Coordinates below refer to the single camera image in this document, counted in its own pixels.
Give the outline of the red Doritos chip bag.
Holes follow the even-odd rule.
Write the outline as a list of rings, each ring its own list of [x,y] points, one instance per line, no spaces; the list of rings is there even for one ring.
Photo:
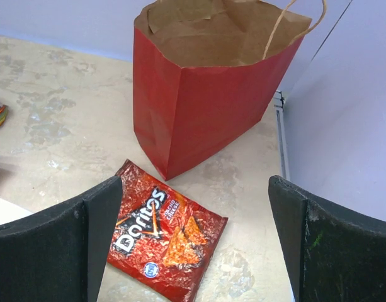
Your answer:
[[[126,160],[108,263],[170,301],[194,301],[228,222]]]

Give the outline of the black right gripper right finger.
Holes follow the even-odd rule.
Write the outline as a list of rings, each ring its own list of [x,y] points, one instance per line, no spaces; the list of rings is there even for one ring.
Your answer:
[[[386,221],[280,176],[268,196],[295,301],[386,301]]]

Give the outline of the red paper bag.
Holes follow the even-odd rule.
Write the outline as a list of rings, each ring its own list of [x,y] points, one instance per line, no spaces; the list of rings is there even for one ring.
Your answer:
[[[261,120],[317,22],[264,1],[155,1],[133,25],[133,128],[169,180]]]

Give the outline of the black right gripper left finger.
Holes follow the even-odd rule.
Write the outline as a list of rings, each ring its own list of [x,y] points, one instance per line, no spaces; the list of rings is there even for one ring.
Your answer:
[[[122,194],[113,176],[0,225],[0,301],[96,301]]]

